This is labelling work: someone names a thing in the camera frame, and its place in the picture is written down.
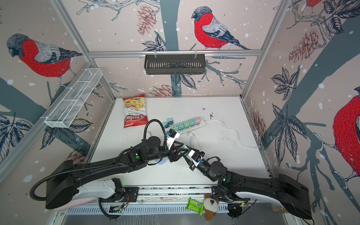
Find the pink plug adapter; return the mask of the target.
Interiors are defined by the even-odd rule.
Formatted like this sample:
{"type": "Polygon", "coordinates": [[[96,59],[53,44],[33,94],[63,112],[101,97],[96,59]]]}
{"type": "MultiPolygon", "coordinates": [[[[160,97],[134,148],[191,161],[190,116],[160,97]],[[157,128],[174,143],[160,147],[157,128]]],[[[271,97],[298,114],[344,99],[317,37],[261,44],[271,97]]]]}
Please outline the pink plug adapter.
{"type": "Polygon", "coordinates": [[[195,118],[195,124],[200,124],[201,123],[201,118],[198,117],[198,118],[195,118]]]}

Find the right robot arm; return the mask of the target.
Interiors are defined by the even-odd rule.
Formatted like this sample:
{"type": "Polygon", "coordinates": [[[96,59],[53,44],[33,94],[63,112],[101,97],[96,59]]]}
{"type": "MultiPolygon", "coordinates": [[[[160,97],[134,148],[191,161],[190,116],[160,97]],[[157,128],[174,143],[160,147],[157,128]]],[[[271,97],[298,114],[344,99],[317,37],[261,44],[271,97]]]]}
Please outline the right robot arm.
{"type": "Polygon", "coordinates": [[[246,198],[262,199],[280,205],[301,219],[313,219],[308,188],[287,175],[279,174],[277,178],[249,177],[227,170],[219,161],[209,164],[202,160],[196,165],[192,157],[184,158],[191,170],[197,169],[217,183],[212,186],[210,194],[215,200],[232,203],[246,198]]]}

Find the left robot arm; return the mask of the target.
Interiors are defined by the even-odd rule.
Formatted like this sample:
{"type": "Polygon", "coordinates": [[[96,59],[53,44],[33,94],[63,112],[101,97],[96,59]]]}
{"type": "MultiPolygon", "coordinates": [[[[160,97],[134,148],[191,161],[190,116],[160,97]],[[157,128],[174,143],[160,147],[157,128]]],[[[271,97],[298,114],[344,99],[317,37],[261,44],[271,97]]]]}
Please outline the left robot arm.
{"type": "Polygon", "coordinates": [[[72,160],[62,162],[51,175],[41,179],[30,189],[29,196],[35,201],[44,201],[46,209],[56,209],[68,204],[80,187],[92,181],[120,173],[130,173],[151,166],[150,161],[164,158],[176,162],[188,153],[188,149],[174,141],[167,144],[167,133],[163,140],[157,136],[147,138],[133,147],[123,150],[117,157],[89,164],[74,164],[72,160]]]}

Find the blue cube power socket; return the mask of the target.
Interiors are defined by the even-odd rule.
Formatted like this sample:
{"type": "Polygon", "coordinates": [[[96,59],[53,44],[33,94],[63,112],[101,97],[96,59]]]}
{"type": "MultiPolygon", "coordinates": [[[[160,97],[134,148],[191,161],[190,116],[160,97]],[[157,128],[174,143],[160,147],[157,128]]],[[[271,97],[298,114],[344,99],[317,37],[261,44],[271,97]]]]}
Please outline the blue cube power socket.
{"type": "Polygon", "coordinates": [[[156,162],[159,164],[159,165],[162,165],[162,164],[164,164],[164,163],[166,163],[168,161],[168,158],[166,157],[166,158],[163,158],[162,160],[156,160],[156,162]]]}

